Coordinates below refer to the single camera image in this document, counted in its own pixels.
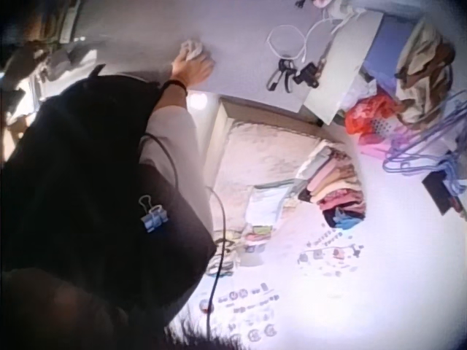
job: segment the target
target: hand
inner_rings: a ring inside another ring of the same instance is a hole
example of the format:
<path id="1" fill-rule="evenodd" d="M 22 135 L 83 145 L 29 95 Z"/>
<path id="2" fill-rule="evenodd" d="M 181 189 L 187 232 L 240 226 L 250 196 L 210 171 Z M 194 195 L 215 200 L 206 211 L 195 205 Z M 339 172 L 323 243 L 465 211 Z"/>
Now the hand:
<path id="1" fill-rule="evenodd" d="M 214 69 L 214 61 L 206 55 L 200 55 L 187 61 L 188 50 L 182 49 L 172 62 L 172 75 L 170 79 L 179 80 L 187 88 L 206 80 Z"/>
<path id="2" fill-rule="evenodd" d="M 21 80 L 29 77 L 37 65 L 46 57 L 47 53 L 34 58 L 37 50 L 42 49 L 42 45 L 36 42 L 28 42 L 23 47 L 17 49 L 5 66 L 4 80 L 9 88 L 14 90 Z"/>

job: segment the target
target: black device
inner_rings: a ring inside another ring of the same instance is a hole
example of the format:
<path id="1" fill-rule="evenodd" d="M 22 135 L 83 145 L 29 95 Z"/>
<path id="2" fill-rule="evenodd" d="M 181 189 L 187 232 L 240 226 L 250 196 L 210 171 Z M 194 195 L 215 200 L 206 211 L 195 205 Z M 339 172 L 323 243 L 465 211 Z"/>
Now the black device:
<path id="1" fill-rule="evenodd" d="M 292 60 L 287 60 L 284 58 L 281 58 L 279 60 L 279 67 L 277 70 L 272 74 L 271 78 L 268 81 L 268 84 L 266 88 L 268 91 L 275 91 L 277 88 L 277 84 L 279 84 L 280 80 L 282 79 L 282 76 L 284 76 L 284 84 L 285 84 L 285 91 L 287 93 L 291 93 L 292 89 L 290 86 L 290 78 L 294 77 L 297 74 L 297 69 L 295 68 L 295 65 L 293 64 Z"/>
<path id="2" fill-rule="evenodd" d="M 306 1 L 306 0 L 298 0 L 298 1 L 295 3 L 295 6 L 297 6 L 299 9 L 303 9 L 303 8 L 304 8 L 304 5 L 305 5 L 305 1 Z"/>
<path id="3" fill-rule="evenodd" d="M 310 62 L 300 71 L 299 75 L 294 76 L 293 81 L 298 85 L 305 82 L 308 86 L 316 89 L 320 86 L 320 83 L 318 82 L 320 72 L 320 65 L 316 67 L 313 62 Z"/>

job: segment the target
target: stack of clothes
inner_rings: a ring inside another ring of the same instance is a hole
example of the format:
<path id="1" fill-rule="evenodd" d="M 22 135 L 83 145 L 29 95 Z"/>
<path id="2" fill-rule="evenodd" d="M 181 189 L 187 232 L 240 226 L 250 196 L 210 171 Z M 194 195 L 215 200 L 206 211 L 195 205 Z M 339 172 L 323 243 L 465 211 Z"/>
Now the stack of clothes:
<path id="1" fill-rule="evenodd" d="M 425 129 L 441 115 L 437 108 L 452 84 L 450 64 L 455 48 L 426 18 L 415 26 L 399 56 L 396 98 L 401 103 L 399 121 L 411 129 Z"/>
<path id="2" fill-rule="evenodd" d="M 323 140 L 298 172 L 298 199 L 317 204 L 332 228 L 348 230 L 365 219 L 366 204 L 350 157 Z"/>

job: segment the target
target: black clip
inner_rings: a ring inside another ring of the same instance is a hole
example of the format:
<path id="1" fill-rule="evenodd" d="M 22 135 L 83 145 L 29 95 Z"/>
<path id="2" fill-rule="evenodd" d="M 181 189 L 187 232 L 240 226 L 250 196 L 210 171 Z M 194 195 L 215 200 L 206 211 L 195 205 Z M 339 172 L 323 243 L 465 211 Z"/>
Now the black clip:
<path id="1" fill-rule="evenodd" d="M 295 6 L 297 6 L 299 9 L 303 9 L 303 8 L 304 8 L 304 5 L 305 5 L 305 1 L 306 1 L 306 0 L 298 0 L 298 1 L 295 3 Z"/>
<path id="2" fill-rule="evenodd" d="M 269 78 L 268 84 L 266 88 L 268 91 L 275 91 L 277 88 L 277 84 L 279 84 L 282 76 L 285 74 L 285 91 L 287 93 L 291 93 L 292 89 L 290 88 L 289 81 L 291 77 L 294 77 L 297 74 L 297 70 L 293 64 L 292 60 L 286 60 L 281 58 L 279 60 L 279 68 L 272 74 L 271 78 Z"/>
<path id="3" fill-rule="evenodd" d="M 316 89 L 320 86 L 318 78 L 321 75 L 321 70 L 322 67 L 316 67 L 313 62 L 310 62 L 300 71 L 299 75 L 293 78 L 293 81 L 298 85 L 305 82 L 308 86 Z"/>
<path id="4" fill-rule="evenodd" d="M 98 64 L 97 66 L 95 66 L 92 72 L 89 73 L 88 78 L 97 77 L 99 73 L 101 73 L 102 69 L 104 69 L 104 67 L 105 67 L 105 64 Z"/>

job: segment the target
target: pink clothing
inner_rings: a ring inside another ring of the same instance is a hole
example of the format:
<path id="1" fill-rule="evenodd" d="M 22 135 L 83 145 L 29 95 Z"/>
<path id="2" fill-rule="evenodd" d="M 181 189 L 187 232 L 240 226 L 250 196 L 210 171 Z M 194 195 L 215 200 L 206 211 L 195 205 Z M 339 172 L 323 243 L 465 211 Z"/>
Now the pink clothing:
<path id="1" fill-rule="evenodd" d="M 353 204 L 351 206 L 344 206 L 344 207 L 342 207 L 342 210 L 353 211 L 355 213 L 365 214 L 366 204 L 364 202 L 356 203 L 356 204 Z"/>
<path id="2" fill-rule="evenodd" d="M 339 206 L 340 204 L 343 203 L 349 203 L 349 202 L 361 202 L 363 200 L 363 193 L 362 192 L 356 192 L 356 191 L 351 191 L 345 195 L 340 195 L 337 197 L 331 197 L 330 200 L 326 200 L 326 198 L 322 201 L 320 201 L 318 204 L 320 206 L 320 209 L 322 211 L 332 209 L 335 206 Z"/>
<path id="3" fill-rule="evenodd" d="M 352 190 L 349 190 L 348 188 L 341 188 L 339 190 L 335 190 L 334 192 L 331 192 L 327 196 L 325 196 L 319 203 L 324 204 L 325 202 L 332 201 L 333 199 L 336 199 L 338 197 L 348 195 L 350 192 L 352 192 Z"/>
<path id="4" fill-rule="evenodd" d="M 348 179 L 333 182 L 332 184 L 329 184 L 328 186 L 324 187 L 321 191 L 319 191 L 319 193 L 312 196 L 310 202 L 318 203 L 329 193 L 332 193 L 335 190 L 340 190 L 341 188 L 347 188 L 357 192 L 361 192 L 362 190 L 362 187 L 360 186 L 360 182 L 358 181 L 357 177 L 350 177 Z"/>
<path id="5" fill-rule="evenodd" d="M 313 179 L 309 182 L 306 188 L 308 191 L 313 191 L 316 187 L 320 184 L 322 180 L 324 180 L 330 173 L 333 172 L 335 168 L 339 168 L 342 166 L 348 166 L 352 164 L 350 159 L 345 160 L 337 160 L 334 155 L 331 160 L 329 160 L 314 176 Z"/>
<path id="6" fill-rule="evenodd" d="M 341 168 L 335 168 L 332 173 L 330 173 L 324 180 L 322 180 L 318 186 L 314 189 L 310 189 L 308 186 L 307 189 L 308 191 L 311 192 L 312 196 L 317 195 L 321 190 L 329 186 L 330 184 L 333 184 L 334 182 L 337 182 L 339 180 L 343 179 L 348 179 L 350 177 L 356 177 L 355 171 L 353 166 L 344 166 Z"/>

